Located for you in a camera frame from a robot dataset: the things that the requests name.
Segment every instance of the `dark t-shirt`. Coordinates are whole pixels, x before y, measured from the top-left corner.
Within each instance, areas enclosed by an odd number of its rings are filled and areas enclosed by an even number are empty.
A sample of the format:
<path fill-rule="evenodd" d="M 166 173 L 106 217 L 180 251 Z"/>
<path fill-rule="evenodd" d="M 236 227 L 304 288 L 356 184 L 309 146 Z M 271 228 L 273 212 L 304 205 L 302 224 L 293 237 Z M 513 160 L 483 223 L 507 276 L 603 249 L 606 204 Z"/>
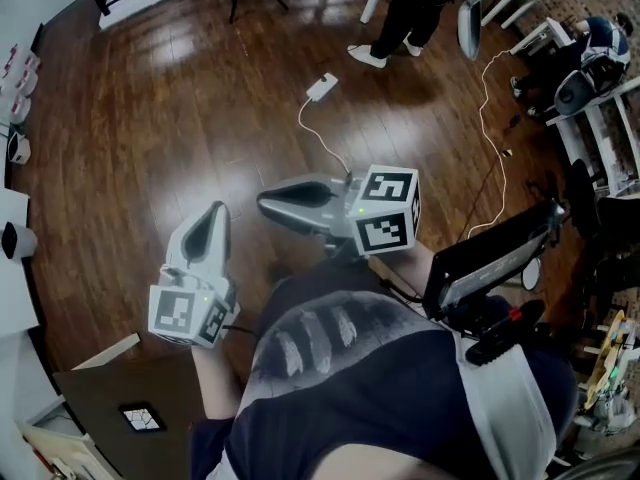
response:
<path fill-rule="evenodd" d="M 304 293 L 314 298 L 287 308 L 262 335 L 235 420 L 194 428 L 194 479 L 206 478 L 223 447 L 240 480 L 307 479 L 349 443 L 414 456 L 460 478 L 494 476 L 452 335 L 349 268 L 325 264 L 276 291 L 272 301 L 280 304 L 283 293 L 294 302 Z M 332 285 L 336 291 L 316 293 Z M 488 304 L 508 308 L 499 298 Z M 573 372 L 545 346 L 525 354 L 560 435 L 575 409 Z"/>

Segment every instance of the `black pants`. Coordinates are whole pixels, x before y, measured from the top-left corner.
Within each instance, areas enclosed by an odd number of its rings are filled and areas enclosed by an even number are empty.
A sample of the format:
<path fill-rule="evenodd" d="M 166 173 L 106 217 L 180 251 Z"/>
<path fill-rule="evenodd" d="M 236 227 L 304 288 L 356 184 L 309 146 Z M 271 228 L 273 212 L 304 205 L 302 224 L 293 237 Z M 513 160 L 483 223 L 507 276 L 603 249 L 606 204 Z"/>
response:
<path fill-rule="evenodd" d="M 543 109 L 553 105 L 553 98 L 562 81 L 572 71 L 580 69 L 582 51 L 584 46 L 579 42 L 560 48 L 550 59 L 521 78 L 518 89 L 524 93 L 531 89 L 541 89 L 538 105 Z"/>
<path fill-rule="evenodd" d="M 380 39 L 371 45 L 371 55 L 389 56 L 407 34 L 413 46 L 424 46 L 438 28 L 442 7 L 448 0 L 391 0 Z"/>

